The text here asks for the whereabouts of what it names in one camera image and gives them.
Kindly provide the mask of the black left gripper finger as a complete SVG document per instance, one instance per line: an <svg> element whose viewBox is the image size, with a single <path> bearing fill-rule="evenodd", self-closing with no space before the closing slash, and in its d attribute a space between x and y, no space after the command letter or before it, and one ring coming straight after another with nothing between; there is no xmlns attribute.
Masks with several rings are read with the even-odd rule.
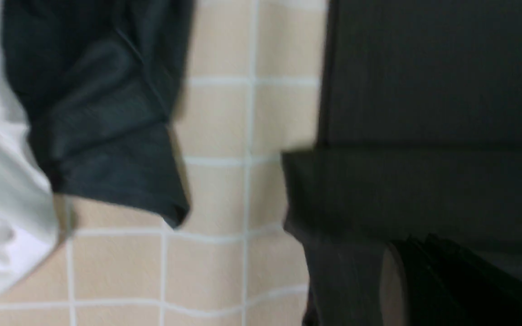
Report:
<svg viewBox="0 0 522 326"><path fill-rule="evenodd" d="M429 235L393 241L380 282L384 326L522 326L522 281Z"/></svg>

